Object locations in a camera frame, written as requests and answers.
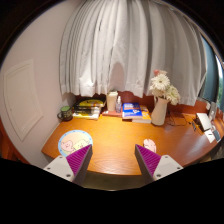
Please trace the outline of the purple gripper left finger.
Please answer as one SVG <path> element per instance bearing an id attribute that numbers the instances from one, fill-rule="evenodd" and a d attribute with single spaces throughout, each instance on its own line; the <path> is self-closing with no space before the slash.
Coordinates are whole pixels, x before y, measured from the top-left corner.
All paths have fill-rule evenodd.
<path id="1" fill-rule="evenodd" d="M 92 145 L 87 145 L 68 156 L 59 155 L 44 170 L 81 186 L 92 154 Z"/>

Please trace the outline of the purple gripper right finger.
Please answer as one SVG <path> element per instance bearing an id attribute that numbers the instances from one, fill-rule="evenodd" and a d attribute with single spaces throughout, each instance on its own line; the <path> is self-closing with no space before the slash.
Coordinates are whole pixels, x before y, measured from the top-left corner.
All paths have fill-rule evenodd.
<path id="1" fill-rule="evenodd" d="M 169 155 L 160 156 L 140 145 L 135 145 L 135 156 L 145 182 L 153 182 L 182 169 Z"/>

